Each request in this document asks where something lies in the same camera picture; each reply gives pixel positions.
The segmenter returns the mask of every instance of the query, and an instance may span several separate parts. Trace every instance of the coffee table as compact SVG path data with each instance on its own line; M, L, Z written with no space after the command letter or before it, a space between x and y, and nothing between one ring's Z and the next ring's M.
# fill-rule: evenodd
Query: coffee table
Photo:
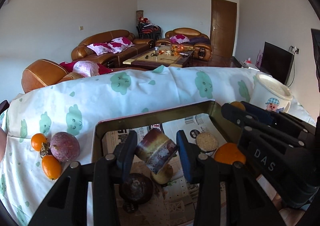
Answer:
M159 50L169 49L170 46L160 46ZM189 67L192 65L193 53L194 50L184 51L184 53L188 53L188 56L171 56L166 54L161 54L157 56L151 56L152 53L155 52L154 48L149 49L141 54L138 54L126 61L123 62L123 65L130 67L139 67L148 70L154 70L157 67L164 66L175 66L175 67Z

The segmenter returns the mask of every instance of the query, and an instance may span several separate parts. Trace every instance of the tiled floor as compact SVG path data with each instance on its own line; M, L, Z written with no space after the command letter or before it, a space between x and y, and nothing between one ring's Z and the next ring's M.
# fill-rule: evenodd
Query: tiled floor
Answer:
M240 67L237 61L232 58L212 55L209 61L193 59L192 66L214 66L214 67Z

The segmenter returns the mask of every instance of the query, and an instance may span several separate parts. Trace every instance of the power outlet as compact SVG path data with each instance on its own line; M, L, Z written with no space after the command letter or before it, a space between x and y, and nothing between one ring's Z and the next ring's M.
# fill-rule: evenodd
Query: power outlet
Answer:
M294 46L291 46L290 47L290 50L289 50L289 52L291 53L291 54L299 54L299 48L297 48L297 47L294 47Z

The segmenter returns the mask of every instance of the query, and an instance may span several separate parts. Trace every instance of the white wall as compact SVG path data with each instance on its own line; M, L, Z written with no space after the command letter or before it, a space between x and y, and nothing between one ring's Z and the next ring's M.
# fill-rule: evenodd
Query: white wall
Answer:
M319 92L313 56L311 28L320 21L308 0L240 0L239 35L235 57L257 59L267 41L288 50L300 49L295 56L295 78L290 89L313 118L319 115Z
M238 4L238 22L239 0L229 1ZM211 0L138 0L138 10L143 10L144 17L162 28L163 36L169 30L188 27L210 37Z
M21 73L33 61L70 62L72 49L90 35L135 32L136 10L137 0L9 0L0 10L0 68L16 72L10 84L1 72L0 101L23 92Z

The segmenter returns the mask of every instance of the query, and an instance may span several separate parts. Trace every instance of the wooden door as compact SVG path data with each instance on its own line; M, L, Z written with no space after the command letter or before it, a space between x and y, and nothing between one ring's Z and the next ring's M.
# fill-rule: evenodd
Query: wooden door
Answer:
M211 0L210 41L212 54L232 57L236 37L237 4L227 0Z

